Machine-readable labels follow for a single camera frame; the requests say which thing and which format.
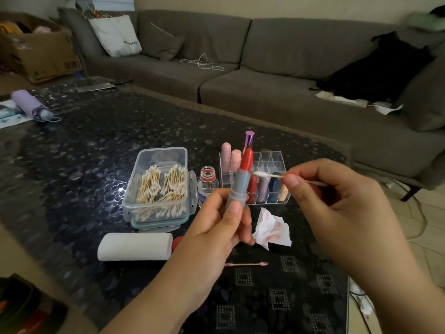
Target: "white tote bag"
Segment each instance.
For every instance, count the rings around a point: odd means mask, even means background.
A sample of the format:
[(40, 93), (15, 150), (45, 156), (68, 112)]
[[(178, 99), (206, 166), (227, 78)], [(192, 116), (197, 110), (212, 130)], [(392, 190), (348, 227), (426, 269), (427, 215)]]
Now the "white tote bag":
[(105, 51), (112, 57), (137, 55), (142, 51), (130, 16), (89, 19)]

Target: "used cotton swab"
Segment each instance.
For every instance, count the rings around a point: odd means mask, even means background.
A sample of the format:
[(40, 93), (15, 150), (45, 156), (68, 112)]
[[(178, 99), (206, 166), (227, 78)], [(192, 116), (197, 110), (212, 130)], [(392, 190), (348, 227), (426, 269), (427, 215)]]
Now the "used cotton swab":
[[(258, 177), (275, 177), (275, 178), (284, 178), (284, 176), (279, 176), (279, 175), (277, 175), (277, 174), (270, 174), (270, 173), (263, 172), (263, 171), (255, 171), (253, 174), (254, 174), (255, 176), (258, 176)], [(307, 180), (307, 182), (310, 183), (310, 184), (317, 185), (317, 186), (327, 187), (327, 184), (324, 183), (324, 182), (317, 182), (317, 181), (313, 181), (313, 180)]]
[(227, 263), (224, 265), (224, 267), (233, 267), (233, 266), (267, 266), (269, 265), (268, 262), (262, 261), (259, 262), (258, 264), (231, 264), (231, 263)]

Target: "small plastic bottle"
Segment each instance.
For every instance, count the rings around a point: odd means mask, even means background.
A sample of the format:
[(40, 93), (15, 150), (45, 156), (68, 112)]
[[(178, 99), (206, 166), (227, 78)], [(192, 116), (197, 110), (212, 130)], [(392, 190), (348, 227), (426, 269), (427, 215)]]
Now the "small plastic bottle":
[(212, 167), (203, 167), (201, 175), (197, 181), (198, 205), (202, 207), (204, 200), (214, 189), (219, 187), (219, 181), (216, 179), (215, 169)]

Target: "crumpled tissue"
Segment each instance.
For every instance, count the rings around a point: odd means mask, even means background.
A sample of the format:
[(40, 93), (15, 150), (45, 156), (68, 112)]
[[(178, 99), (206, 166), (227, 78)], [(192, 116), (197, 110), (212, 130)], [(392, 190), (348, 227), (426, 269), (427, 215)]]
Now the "crumpled tissue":
[(292, 245), (289, 225), (281, 217), (272, 215), (264, 207), (261, 207), (255, 233), (252, 236), (255, 242), (267, 251), (269, 251), (269, 243), (283, 246)]

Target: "fingernail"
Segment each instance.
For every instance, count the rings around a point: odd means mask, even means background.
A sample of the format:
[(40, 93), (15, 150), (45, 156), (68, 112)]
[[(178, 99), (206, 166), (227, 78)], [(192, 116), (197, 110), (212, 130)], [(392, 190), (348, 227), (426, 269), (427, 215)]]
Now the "fingernail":
[(229, 208), (227, 210), (237, 215), (241, 210), (241, 208), (242, 208), (241, 203), (238, 202), (237, 200), (234, 200), (233, 202), (230, 203)]
[(297, 176), (295, 176), (294, 174), (288, 174), (286, 177), (283, 178), (283, 181), (288, 189), (292, 189), (300, 183)]

